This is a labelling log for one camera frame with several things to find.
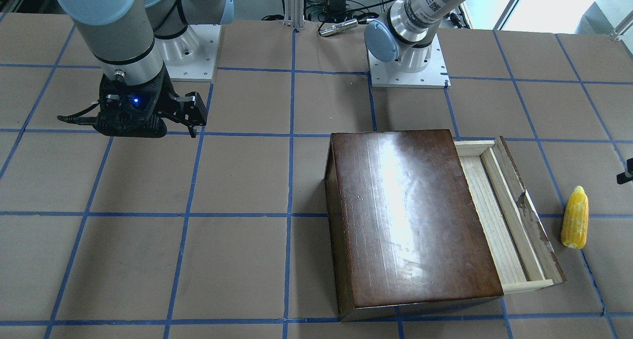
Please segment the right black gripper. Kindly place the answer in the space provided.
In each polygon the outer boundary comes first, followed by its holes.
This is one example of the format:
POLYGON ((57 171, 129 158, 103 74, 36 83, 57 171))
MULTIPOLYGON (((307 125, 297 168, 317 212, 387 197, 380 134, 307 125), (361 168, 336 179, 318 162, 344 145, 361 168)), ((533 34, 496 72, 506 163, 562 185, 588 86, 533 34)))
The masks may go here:
POLYGON ((160 105, 176 98, 176 111, 166 114, 170 121, 184 125, 191 138, 195 127, 207 125, 207 107, 197 92, 176 97, 166 66, 148 82, 129 86, 102 75, 99 83, 100 111, 95 130, 106 136, 125 138, 162 138, 167 126, 158 116, 160 105))

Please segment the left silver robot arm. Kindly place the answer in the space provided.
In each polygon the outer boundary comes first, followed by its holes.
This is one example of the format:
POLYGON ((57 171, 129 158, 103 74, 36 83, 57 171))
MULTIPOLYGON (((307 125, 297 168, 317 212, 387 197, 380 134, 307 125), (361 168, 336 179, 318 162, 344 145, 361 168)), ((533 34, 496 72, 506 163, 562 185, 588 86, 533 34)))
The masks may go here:
POLYGON ((437 39, 441 19, 466 0, 392 0, 386 13, 369 22, 364 41, 371 93, 386 116, 389 102, 405 97, 418 111, 450 87, 446 53, 437 39))

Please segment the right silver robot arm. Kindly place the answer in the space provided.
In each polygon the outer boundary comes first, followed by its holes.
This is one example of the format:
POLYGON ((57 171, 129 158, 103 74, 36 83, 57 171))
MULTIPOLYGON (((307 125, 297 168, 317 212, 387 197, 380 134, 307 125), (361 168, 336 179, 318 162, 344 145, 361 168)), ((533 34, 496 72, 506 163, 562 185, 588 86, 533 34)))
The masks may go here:
POLYGON ((201 57, 193 26, 231 23, 233 0, 57 2, 103 71, 97 101, 59 121, 111 137, 163 138, 170 120, 196 137, 207 123, 206 105, 197 92, 176 92, 168 66, 201 57))

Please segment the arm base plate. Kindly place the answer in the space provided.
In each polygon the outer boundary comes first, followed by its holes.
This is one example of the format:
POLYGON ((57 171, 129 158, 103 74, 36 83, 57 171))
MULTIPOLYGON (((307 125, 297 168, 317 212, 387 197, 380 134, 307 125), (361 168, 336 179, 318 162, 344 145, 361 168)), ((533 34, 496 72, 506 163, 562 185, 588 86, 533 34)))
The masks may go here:
POLYGON ((174 82, 212 82, 219 57, 220 25, 190 25, 179 37, 156 38, 174 82))
POLYGON ((437 34, 430 45, 411 47, 398 61, 382 62, 370 51, 367 58, 374 87, 446 88, 452 85, 437 34))

